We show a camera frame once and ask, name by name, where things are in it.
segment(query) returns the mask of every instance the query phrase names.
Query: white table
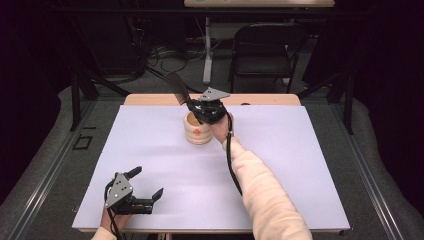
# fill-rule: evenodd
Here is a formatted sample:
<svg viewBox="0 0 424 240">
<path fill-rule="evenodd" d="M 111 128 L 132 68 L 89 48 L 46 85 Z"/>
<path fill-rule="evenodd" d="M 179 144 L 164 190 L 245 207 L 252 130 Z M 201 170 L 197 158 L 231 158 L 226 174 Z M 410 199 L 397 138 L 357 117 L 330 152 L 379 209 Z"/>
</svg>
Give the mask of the white table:
<svg viewBox="0 0 424 240">
<path fill-rule="evenodd" d="M 311 122 L 298 98 L 293 94 L 235 94 L 223 102 L 235 116 L 236 136 L 272 169 L 308 227 L 312 231 L 349 229 Z M 239 105 L 245 102 L 253 105 Z M 98 160 L 73 228 L 95 231 L 105 185 L 115 172 L 142 166 L 143 171 L 130 180 L 135 189 L 133 195 L 150 198 L 160 188 L 164 188 L 164 193 L 153 214 L 134 215 L 126 231 L 252 231 L 226 166 L 225 152 L 215 139 L 205 145 L 190 144 L 182 125 L 188 110 L 177 105 L 172 94 L 128 96 Z"/>
<path fill-rule="evenodd" d="M 334 0 L 185 0 L 184 5 L 192 8 L 322 8 L 333 7 Z M 206 57 L 203 84 L 210 84 L 212 71 L 211 22 L 205 23 Z"/>
</svg>

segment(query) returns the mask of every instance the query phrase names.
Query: black cable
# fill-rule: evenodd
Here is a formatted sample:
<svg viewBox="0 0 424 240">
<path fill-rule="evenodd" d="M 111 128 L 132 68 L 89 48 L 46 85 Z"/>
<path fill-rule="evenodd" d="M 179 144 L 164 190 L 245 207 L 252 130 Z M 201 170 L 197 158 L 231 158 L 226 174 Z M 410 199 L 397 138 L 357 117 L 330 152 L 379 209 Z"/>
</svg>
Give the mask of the black cable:
<svg viewBox="0 0 424 240">
<path fill-rule="evenodd" d="M 149 62 L 150 59 L 153 59 L 151 55 L 147 59 L 147 64 L 149 64 L 152 67 L 156 66 L 159 63 L 159 52 L 158 52 L 158 48 L 155 48 L 154 51 L 155 51 L 155 55 L 154 56 L 156 56 L 156 62 L 154 64 Z"/>
<path fill-rule="evenodd" d="M 179 69 L 177 69 L 177 70 L 174 70 L 174 71 L 169 71 L 169 70 L 167 70 L 167 69 L 165 69 L 164 67 L 163 67 L 163 60 L 164 59 L 169 59 L 169 58 L 175 58 L 175 59 L 181 59 L 181 60 L 183 60 L 184 61 L 184 64 L 183 64 L 183 66 L 182 67 L 180 67 Z M 178 55 L 175 55 L 175 56 L 167 56 L 167 57 L 162 57 L 162 59 L 161 59 L 161 61 L 160 61 L 160 68 L 163 70 L 163 71 L 165 71 L 165 72 L 179 72 L 179 71 L 181 71 L 181 70 L 183 70 L 186 66 L 187 66 L 187 58 L 186 57 L 179 57 Z"/>
<path fill-rule="evenodd" d="M 227 112 L 228 116 L 228 134 L 227 134 L 227 164 L 228 169 L 230 170 L 231 178 L 234 181 L 234 184 L 237 187 L 237 190 L 239 191 L 240 195 L 243 195 L 243 192 L 241 191 L 240 183 L 237 180 L 236 174 L 233 171 L 233 168 L 231 167 L 231 136 L 233 134 L 233 121 L 231 120 L 231 115 Z"/>
<path fill-rule="evenodd" d="M 187 51 L 187 53 L 194 52 L 193 56 L 188 56 L 187 57 L 189 61 L 199 60 L 205 54 L 204 43 L 202 42 L 202 44 L 197 44 L 197 45 L 198 45 L 197 50 L 195 50 L 195 51 L 194 50 Z"/>
<path fill-rule="evenodd" d="M 187 84 L 186 84 L 186 87 L 187 87 L 187 89 L 188 90 L 190 90 L 190 91 L 192 91 L 192 92 L 195 92 L 195 93 L 203 93 L 204 91 L 199 91 L 199 90 L 196 90 L 196 89 L 194 89 L 194 88 L 191 88 L 191 87 L 189 87 L 189 86 L 187 86 Z"/>
<path fill-rule="evenodd" d="M 107 199 L 109 189 L 112 187 L 114 181 L 115 180 L 112 180 L 105 187 L 105 193 L 104 193 L 105 202 Z M 121 233 L 119 232 L 118 226 L 116 225 L 116 222 L 115 222 L 115 216 L 112 215 L 112 210 L 108 208 L 106 209 L 106 211 L 110 218 L 110 230 L 112 231 L 113 235 L 115 235 L 118 240 L 122 240 Z"/>
</svg>

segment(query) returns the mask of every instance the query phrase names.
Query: hand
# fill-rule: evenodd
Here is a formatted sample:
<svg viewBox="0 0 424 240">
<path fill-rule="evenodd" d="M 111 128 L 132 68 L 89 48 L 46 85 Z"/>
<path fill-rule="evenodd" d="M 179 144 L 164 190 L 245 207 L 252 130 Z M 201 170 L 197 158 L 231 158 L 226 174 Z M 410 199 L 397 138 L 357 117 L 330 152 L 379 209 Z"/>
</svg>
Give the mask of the hand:
<svg viewBox="0 0 424 240">
<path fill-rule="evenodd" d="M 119 232 L 121 232 L 122 229 L 124 229 L 125 225 L 127 224 L 128 220 L 130 220 L 130 218 L 131 218 L 131 215 L 119 215 L 119 214 L 115 215 L 115 223 L 116 223 L 116 226 L 118 227 Z M 110 220 L 110 217 L 107 214 L 107 210 L 106 208 L 104 208 L 102 213 L 102 220 L 100 221 L 100 226 L 112 233 L 112 230 L 110 229 L 111 222 L 112 221 Z"/>
<path fill-rule="evenodd" d="M 234 117 L 233 115 L 228 112 L 231 116 L 231 121 L 233 122 L 233 135 L 234 135 Z M 215 136 L 215 138 L 222 144 L 225 139 L 227 139 L 227 135 L 228 135 L 228 115 L 225 115 L 223 118 L 221 118 L 221 120 L 219 120 L 218 122 L 209 125 L 209 128 L 211 129 L 213 135 Z"/>
</svg>

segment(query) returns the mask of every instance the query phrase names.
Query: black chair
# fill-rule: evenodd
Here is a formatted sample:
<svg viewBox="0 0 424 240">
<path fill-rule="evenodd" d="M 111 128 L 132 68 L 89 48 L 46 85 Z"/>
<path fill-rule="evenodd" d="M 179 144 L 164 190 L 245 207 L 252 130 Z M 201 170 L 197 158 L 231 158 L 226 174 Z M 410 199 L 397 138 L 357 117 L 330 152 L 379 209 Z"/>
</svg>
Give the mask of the black chair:
<svg viewBox="0 0 424 240">
<path fill-rule="evenodd" d="M 274 78 L 274 82 L 289 78 L 289 93 L 298 51 L 308 37 L 309 33 L 297 23 L 254 23 L 240 28 L 234 36 L 230 92 L 237 77 Z"/>
</svg>

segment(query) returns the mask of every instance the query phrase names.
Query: white paper sheet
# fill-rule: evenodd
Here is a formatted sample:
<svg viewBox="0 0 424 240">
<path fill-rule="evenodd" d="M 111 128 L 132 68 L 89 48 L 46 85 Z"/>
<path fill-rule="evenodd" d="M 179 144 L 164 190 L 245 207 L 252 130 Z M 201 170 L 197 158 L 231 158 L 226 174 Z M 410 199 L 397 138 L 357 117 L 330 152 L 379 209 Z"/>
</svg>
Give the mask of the white paper sheet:
<svg viewBox="0 0 424 240">
<path fill-rule="evenodd" d="M 349 229 L 346 214 L 304 107 L 226 106 L 235 135 L 272 169 L 311 230 Z M 164 188 L 152 215 L 134 215 L 127 229 L 160 232 L 251 230 L 252 223 L 216 139 L 184 137 L 186 106 L 121 106 L 73 228 L 96 229 L 106 184 L 137 166 L 137 198 Z"/>
</svg>

